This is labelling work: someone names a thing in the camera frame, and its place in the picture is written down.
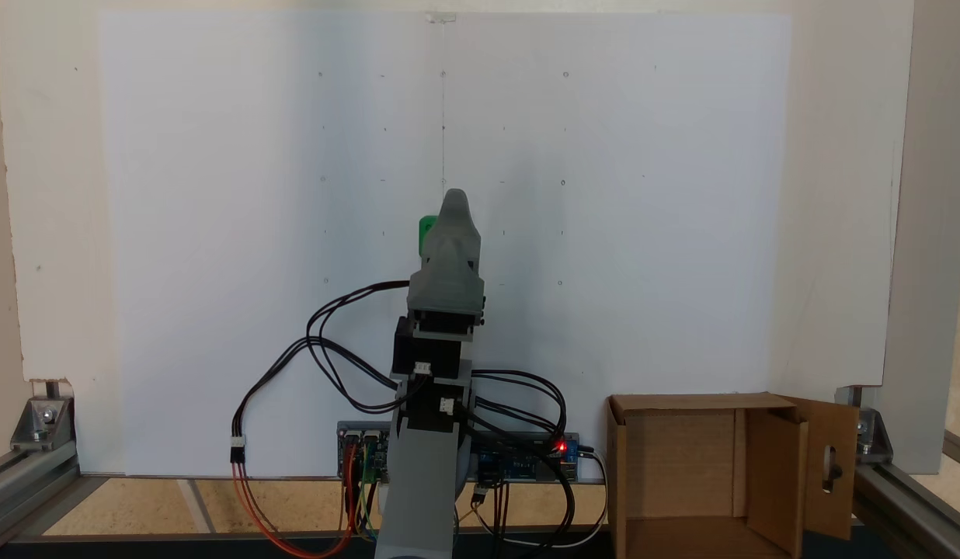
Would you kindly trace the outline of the broad pale grey gripper jaw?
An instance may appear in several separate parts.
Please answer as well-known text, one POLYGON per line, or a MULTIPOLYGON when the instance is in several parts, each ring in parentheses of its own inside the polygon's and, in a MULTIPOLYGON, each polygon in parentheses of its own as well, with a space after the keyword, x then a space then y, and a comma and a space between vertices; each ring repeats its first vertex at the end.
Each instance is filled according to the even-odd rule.
POLYGON ((423 264, 445 241, 451 241, 468 264, 480 263, 481 236, 465 191, 446 191, 440 212, 423 217, 423 264))

